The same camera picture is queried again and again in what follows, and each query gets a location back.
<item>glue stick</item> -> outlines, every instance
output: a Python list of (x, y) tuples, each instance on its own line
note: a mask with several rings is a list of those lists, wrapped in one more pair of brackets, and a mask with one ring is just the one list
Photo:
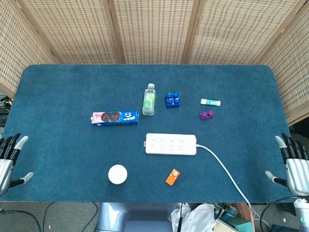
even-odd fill
[(221, 101), (215, 101), (215, 100), (209, 100), (209, 99), (201, 99), (201, 104), (202, 105), (216, 105), (220, 106)]

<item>blue lego brick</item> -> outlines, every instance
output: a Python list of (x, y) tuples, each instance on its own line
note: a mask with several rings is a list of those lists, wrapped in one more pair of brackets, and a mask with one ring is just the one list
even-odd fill
[(178, 108), (180, 106), (180, 96), (178, 92), (167, 93), (165, 95), (166, 108)]

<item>woven screen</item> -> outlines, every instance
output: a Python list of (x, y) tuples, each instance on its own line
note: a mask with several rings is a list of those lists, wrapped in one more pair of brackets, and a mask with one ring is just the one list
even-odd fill
[(115, 0), (127, 63), (180, 63), (193, 0)]
[(117, 63), (103, 0), (24, 0), (64, 63)]
[(13, 97), (22, 71), (30, 64), (54, 63), (9, 0), (0, 0), (0, 85)]
[(205, 0), (189, 63), (251, 63), (297, 2)]
[(278, 42), (263, 63), (274, 70), (287, 115), (309, 102), (309, 11)]

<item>robotic hand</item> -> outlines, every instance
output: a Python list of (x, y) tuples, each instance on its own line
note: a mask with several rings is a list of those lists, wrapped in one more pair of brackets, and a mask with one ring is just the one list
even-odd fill
[(294, 202), (296, 215), (300, 220), (300, 230), (309, 232), (309, 154), (299, 141), (293, 141), (286, 134), (282, 134), (285, 141), (275, 136), (279, 144), (286, 169), (286, 180), (274, 176), (266, 171), (267, 177), (274, 183), (289, 188), (290, 192), (300, 197)]
[(7, 192), (8, 188), (25, 184), (34, 175), (34, 173), (28, 173), (23, 178), (11, 181), (13, 168), (16, 164), (16, 160), (18, 158), (20, 150), (25, 144), (25, 142), (28, 140), (28, 136), (24, 136), (15, 145), (19, 136), (20, 133), (17, 133), (14, 137), (10, 136), (6, 139), (0, 139), (0, 196), (4, 195)]

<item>white power strip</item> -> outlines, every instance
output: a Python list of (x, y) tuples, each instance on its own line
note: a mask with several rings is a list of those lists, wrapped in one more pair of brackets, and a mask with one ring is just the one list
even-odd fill
[(189, 155), (197, 153), (197, 139), (192, 134), (146, 134), (147, 154)]

